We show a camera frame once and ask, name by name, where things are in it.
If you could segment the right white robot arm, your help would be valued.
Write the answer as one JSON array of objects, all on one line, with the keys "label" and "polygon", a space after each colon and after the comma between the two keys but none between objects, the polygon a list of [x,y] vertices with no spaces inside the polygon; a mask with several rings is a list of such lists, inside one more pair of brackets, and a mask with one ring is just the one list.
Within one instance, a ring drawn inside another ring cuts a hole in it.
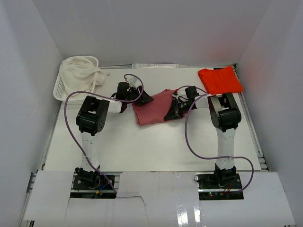
[{"label": "right white robot arm", "polygon": [[[213,181],[218,188],[226,188],[236,177],[234,162],[234,137],[241,122],[241,112],[232,93],[221,95],[200,95],[195,86],[185,86],[185,97],[178,91],[173,92],[171,106],[164,121],[172,121],[185,117],[185,140],[194,156],[203,160],[215,160]],[[217,133],[217,156],[203,157],[193,151],[187,136],[187,124],[192,110],[207,108]]]}]

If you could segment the folded orange t shirt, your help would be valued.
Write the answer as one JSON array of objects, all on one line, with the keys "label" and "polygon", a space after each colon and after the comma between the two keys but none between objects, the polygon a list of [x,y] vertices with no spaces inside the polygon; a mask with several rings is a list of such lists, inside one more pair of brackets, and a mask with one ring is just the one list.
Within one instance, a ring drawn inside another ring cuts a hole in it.
[{"label": "folded orange t shirt", "polygon": [[202,69],[198,71],[198,76],[206,92],[211,95],[243,91],[243,87],[237,79],[232,66],[218,70]]}]

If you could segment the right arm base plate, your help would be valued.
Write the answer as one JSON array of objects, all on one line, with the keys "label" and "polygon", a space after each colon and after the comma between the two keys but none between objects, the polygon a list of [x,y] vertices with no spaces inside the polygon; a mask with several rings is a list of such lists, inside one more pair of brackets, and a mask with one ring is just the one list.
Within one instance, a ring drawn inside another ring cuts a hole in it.
[{"label": "right arm base plate", "polygon": [[198,185],[200,201],[243,200],[242,183],[240,175],[236,173],[233,178],[218,182],[214,174],[196,174],[194,181]]}]

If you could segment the pink t shirt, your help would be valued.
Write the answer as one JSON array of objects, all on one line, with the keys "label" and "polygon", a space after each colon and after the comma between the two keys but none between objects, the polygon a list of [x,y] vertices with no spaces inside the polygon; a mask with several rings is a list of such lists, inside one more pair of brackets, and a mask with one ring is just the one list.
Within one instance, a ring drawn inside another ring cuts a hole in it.
[{"label": "pink t shirt", "polygon": [[149,124],[163,123],[164,117],[168,113],[171,102],[173,100],[173,93],[176,90],[165,89],[162,92],[152,96],[153,101],[142,106],[132,104],[136,123],[139,126]]}]

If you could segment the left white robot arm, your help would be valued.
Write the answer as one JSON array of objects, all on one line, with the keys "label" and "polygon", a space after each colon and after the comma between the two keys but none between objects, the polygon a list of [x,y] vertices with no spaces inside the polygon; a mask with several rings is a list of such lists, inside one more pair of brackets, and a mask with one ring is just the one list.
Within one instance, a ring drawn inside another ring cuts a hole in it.
[{"label": "left white robot arm", "polygon": [[154,99],[141,85],[120,82],[111,100],[87,96],[77,114],[76,125],[81,135],[82,162],[81,167],[77,167],[75,172],[91,189],[98,187],[101,180],[97,172],[99,169],[97,136],[105,126],[107,113],[123,113],[129,101],[135,106],[142,106]]}]

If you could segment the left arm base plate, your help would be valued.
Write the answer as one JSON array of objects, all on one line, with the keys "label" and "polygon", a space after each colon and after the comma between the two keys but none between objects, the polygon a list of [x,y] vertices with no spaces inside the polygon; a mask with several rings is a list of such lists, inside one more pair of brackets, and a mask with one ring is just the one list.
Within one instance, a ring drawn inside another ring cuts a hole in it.
[{"label": "left arm base plate", "polygon": [[75,168],[70,197],[74,199],[115,199],[115,175],[107,175],[108,180],[96,171]]}]

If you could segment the cream white t shirt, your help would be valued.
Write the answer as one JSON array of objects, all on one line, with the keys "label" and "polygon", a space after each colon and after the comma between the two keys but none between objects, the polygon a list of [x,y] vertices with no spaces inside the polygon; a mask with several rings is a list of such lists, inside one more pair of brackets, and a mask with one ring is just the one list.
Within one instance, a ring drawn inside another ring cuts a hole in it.
[{"label": "cream white t shirt", "polygon": [[105,75],[101,69],[83,56],[74,56],[62,61],[59,75],[68,95],[90,89],[93,82],[98,86],[105,83]]}]

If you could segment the paper sheet at back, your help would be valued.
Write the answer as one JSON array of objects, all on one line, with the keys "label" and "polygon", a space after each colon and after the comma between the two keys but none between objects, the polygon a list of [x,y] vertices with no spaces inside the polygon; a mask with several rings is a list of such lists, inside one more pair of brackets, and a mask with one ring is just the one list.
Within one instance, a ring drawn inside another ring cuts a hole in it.
[{"label": "paper sheet at back", "polygon": [[132,69],[175,69],[178,68],[178,64],[171,63],[133,63]]}]

